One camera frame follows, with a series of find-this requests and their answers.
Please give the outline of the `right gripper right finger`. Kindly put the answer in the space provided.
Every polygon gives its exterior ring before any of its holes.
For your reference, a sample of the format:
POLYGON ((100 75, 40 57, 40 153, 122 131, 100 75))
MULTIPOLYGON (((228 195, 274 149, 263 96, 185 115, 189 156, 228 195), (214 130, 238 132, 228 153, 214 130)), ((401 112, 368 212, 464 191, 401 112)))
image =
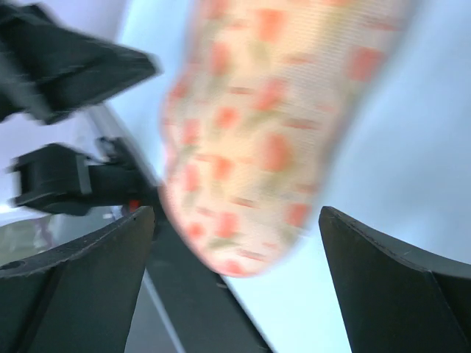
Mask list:
POLYGON ((470 352, 470 265, 333 207, 319 228, 352 352, 470 352))

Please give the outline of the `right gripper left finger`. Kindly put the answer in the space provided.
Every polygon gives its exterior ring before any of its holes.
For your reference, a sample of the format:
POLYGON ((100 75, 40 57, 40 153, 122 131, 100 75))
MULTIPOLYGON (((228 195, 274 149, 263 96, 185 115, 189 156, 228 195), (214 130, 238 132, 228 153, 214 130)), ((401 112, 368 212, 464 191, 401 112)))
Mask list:
POLYGON ((151 207, 1 267, 1 351, 123 352, 155 227, 151 207))

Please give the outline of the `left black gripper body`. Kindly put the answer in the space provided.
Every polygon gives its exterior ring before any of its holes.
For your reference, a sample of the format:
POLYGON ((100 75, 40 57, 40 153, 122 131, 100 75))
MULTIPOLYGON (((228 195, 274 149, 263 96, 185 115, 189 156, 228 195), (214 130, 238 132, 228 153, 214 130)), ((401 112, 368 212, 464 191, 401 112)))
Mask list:
POLYGON ((39 4, 1 4, 1 119, 56 124, 160 74, 148 54, 59 25, 39 4))

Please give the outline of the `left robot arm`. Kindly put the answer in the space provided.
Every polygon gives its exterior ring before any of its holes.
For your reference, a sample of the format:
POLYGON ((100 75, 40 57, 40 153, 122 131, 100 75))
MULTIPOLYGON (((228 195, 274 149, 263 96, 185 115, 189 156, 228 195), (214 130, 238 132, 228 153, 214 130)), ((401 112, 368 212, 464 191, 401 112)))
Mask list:
MULTIPOLYGON (((46 125, 159 74, 148 54, 60 26, 38 4, 1 3, 1 119, 26 113, 46 125)), ((18 207, 82 216, 93 207, 148 205, 151 184, 123 138, 107 160, 51 143, 18 157, 18 207)))

